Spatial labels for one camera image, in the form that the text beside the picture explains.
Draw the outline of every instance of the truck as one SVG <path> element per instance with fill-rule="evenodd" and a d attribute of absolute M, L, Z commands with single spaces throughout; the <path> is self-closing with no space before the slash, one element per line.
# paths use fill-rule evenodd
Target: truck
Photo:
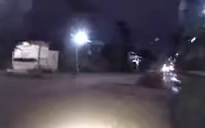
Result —
<path fill-rule="evenodd" d="M 12 52 L 8 73 L 43 73 L 58 70 L 59 52 L 50 50 L 44 41 L 22 41 Z"/>

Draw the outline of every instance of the asphalt road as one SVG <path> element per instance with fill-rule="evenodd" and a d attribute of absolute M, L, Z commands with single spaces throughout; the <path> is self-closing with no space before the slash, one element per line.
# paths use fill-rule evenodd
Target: asphalt road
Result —
<path fill-rule="evenodd" d="M 0 128 L 170 128 L 165 91 L 135 85 L 138 77 L 0 72 Z"/>

